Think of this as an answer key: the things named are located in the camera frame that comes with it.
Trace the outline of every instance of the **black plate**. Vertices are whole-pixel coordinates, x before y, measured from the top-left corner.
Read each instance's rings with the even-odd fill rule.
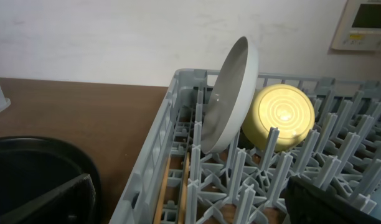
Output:
[[[79,148],[40,137],[0,138],[0,216],[79,176],[95,188],[95,223],[100,220],[101,183],[92,160]]]

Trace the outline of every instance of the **brown countertop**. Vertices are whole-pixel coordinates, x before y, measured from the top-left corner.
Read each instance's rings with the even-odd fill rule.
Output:
[[[0,78],[11,105],[0,137],[45,136],[85,151],[100,172],[107,223],[158,112],[166,87]]]

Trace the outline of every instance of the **thermostat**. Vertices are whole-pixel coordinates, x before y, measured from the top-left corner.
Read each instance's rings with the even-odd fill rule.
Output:
[[[348,0],[332,48],[381,50],[381,0]]]

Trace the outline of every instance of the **digital display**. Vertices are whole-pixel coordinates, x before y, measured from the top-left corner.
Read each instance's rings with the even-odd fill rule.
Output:
[[[352,27],[381,29],[381,4],[361,4]]]

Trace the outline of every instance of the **yellow bowl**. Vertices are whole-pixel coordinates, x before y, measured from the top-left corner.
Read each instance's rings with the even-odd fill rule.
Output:
[[[304,140],[314,122],[314,108],[308,97],[291,85],[276,84],[256,91],[242,129],[249,141],[265,150],[270,128],[278,128],[278,152]]]

